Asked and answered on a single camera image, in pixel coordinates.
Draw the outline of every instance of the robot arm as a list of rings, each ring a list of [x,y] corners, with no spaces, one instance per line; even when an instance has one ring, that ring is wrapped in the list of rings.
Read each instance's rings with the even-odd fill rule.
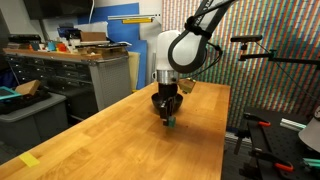
[[[203,65],[206,45],[228,8],[236,0],[203,0],[195,15],[185,24],[186,30],[165,31],[157,39],[156,80],[158,93],[152,96],[158,104],[160,118],[165,126],[173,126],[172,116],[178,99],[178,73],[191,73]]]

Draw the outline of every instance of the wooden table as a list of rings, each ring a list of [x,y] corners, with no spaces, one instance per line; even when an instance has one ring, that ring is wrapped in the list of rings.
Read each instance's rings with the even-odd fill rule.
[[[162,125],[153,83],[0,166],[0,179],[220,179],[230,87],[197,82],[174,128]]]

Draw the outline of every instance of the patterned wall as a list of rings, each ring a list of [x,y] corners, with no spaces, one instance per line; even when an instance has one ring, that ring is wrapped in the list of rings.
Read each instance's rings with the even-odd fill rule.
[[[187,17],[194,14],[200,0],[163,0],[163,31],[183,31]],[[235,35],[262,34],[260,43],[267,49],[277,49],[277,57],[319,59],[319,0],[239,0],[227,11],[211,42],[224,50],[221,61],[197,79],[231,85],[228,127],[243,125],[245,106],[308,115],[320,105],[320,70],[314,65],[279,63],[300,85],[274,63],[255,59],[238,61],[240,43],[230,43]],[[209,49],[205,65],[216,53]],[[256,44],[248,44],[247,53],[265,53]]]

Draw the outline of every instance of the gray cabinet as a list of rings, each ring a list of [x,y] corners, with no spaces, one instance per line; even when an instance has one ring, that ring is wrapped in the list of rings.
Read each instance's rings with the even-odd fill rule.
[[[6,60],[20,84],[38,79],[41,88],[66,96],[74,118],[86,119],[131,94],[127,53],[100,60],[44,54],[7,53]]]

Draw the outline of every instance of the wall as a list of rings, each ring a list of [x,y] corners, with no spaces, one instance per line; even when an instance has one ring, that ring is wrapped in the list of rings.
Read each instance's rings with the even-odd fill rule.
[[[96,7],[114,6],[127,3],[139,3],[140,14],[161,14],[162,1],[161,0],[95,0]],[[41,29],[37,20],[30,20],[28,13],[24,6],[23,0],[0,0],[0,8],[3,16],[8,24],[10,33],[14,34],[40,34]],[[153,23],[140,24],[140,39],[148,41],[148,55],[147,55],[147,84],[151,82],[151,69],[153,55],[156,51],[156,37],[161,32],[162,19],[158,18]],[[59,23],[72,22],[77,24],[76,17],[58,18],[44,20],[47,33],[51,39],[58,37],[57,27]]]
[[[9,29],[8,26],[3,18],[1,9],[0,9],[0,77],[1,73],[4,70],[8,70],[9,64],[4,60],[4,52],[2,48],[7,47],[8,44],[8,36],[9,36]]]
[[[194,14],[194,7],[198,7],[200,2],[163,1],[163,30],[182,31],[187,17]],[[278,50],[277,57],[318,59],[319,7],[319,0],[251,0],[238,1],[227,11],[211,38],[213,44],[221,46],[224,55],[219,63],[196,79],[231,86],[229,127],[245,125],[242,114],[246,106],[308,115],[320,105],[320,71],[316,70],[316,66],[277,64],[262,58],[241,62],[238,61],[240,43],[230,43],[232,36],[261,34],[264,37],[260,41],[262,46]],[[212,48],[208,48],[208,52],[203,67],[211,64],[216,57]],[[246,53],[265,51],[257,44],[248,43]]]

